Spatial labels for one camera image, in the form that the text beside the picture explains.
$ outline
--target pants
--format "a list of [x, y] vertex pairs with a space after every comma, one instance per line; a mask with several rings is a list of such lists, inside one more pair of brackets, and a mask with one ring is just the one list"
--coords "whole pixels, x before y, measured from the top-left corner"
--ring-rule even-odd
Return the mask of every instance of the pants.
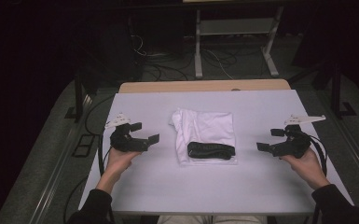
[[267, 224], [262, 216], [160, 216], [158, 224]]

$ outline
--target sleeve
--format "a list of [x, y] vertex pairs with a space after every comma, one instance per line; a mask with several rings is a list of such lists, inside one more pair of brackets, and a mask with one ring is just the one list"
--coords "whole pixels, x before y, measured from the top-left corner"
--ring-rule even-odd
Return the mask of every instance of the sleeve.
[[71, 215], [68, 224], [109, 223], [106, 215], [110, 209], [112, 197], [99, 189], [92, 189], [80, 211]]
[[327, 185], [313, 192], [312, 198], [322, 211], [324, 224], [359, 224], [359, 207], [352, 206], [336, 185]]

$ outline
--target white tabletop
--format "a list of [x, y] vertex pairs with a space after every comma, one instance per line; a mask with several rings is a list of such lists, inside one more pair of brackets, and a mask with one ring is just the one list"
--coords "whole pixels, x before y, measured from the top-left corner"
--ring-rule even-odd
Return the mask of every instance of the white tabletop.
[[[236, 135], [237, 165], [180, 166], [176, 131], [169, 124], [178, 108], [231, 112]], [[256, 142], [276, 144], [284, 137], [269, 130], [284, 128], [291, 115], [307, 115], [296, 91], [208, 91], [119, 93], [107, 118], [122, 112], [143, 129], [132, 137], [159, 133], [159, 142], [132, 161], [112, 192], [112, 208], [121, 214], [259, 214], [300, 215], [314, 209], [312, 189], [285, 161], [260, 152]], [[303, 132], [317, 137], [312, 124]], [[104, 132], [104, 153], [113, 129]], [[327, 164], [328, 179], [351, 198], [334, 166]], [[99, 180], [95, 156], [79, 208]]]

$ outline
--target white cloth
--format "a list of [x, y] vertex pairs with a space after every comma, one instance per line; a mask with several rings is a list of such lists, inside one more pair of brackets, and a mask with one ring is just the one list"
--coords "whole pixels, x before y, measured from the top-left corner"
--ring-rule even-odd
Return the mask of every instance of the white cloth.
[[231, 113], [199, 112], [178, 108], [172, 116], [177, 131], [176, 152], [182, 165], [237, 164], [237, 160], [194, 159], [188, 157], [187, 145], [190, 142], [217, 143], [235, 148], [235, 134]]

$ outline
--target gray carpet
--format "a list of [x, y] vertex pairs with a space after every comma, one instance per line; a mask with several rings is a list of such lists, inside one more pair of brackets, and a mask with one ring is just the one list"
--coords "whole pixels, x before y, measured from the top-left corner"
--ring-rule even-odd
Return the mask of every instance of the gray carpet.
[[[259, 51], [265, 39], [264, 36], [248, 35], [239, 39], [208, 40], [202, 46], [209, 50], [202, 51], [203, 79], [229, 79], [227, 74], [234, 79], [270, 78]], [[300, 36], [276, 39], [271, 55], [281, 78], [288, 79], [302, 70], [291, 66], [300, 41]], [[214, 62], [210, 51], [216, 57], [227, 57], [222, 65]], [[235, 54], [235, 58], [230, 57], [230, 54]], [[192, 49], [188, 48], [184, 57], [172, 56], [168, 62], [164, 62], [164, 58], [150, 59], [142, 81], [155, 81], [158, 78], [185, 80], [184, 74], [187, 79], [193, 80], [192, 57]], [[180, 72], [173, 69], [158, 70], [153, 66], [154, 63], [178, 68]], [[349, 102], [358, 115], [339, 120], [329, 109], [329, 88], [315, 91], [311, 86], [313, 77], [314, 75], [310, 75], [301, 79], [292, 88], [297, 90], [310, 115], [326, 115], [327, 120], [314, 123], [315, 129], [354, 203], [359, 206], [359, 165], [352, 153], [353, 143], [359, 147], [359, 90], [352, 82], [343, 78], [341, 99]], [[67, 109], [75, 104], [73, 83], [62, 92], [7, 198], [0, 213], [0, 223], [30, 223], [30, 220], [31, 223], [62, 223], [65, 203], [71, 191], [89, 173], [98, 138], [94, 140], [88, 157], [75, 158], [71, 154], [82, 134], [99, 133], [102, 130], [113, 99], [111, 96], [116, 92], [117, 89], [114, 88], [100, 89], [96, 95], [86, 99], [85, 115], [79, 123], [64, 118]], [[80, 148], [78, 152], [84, 153], [85, 149]], [[66, 218], [76, 211], [83, 186], [84, 184], [80, 184], [75, 189], [67, 206]], [[277, 220], [280, 224], [295, 224], [302, 223], [304, 217], [277, 217]], [[137, 223], [139, 217], [125, 217], [124, 221]]]

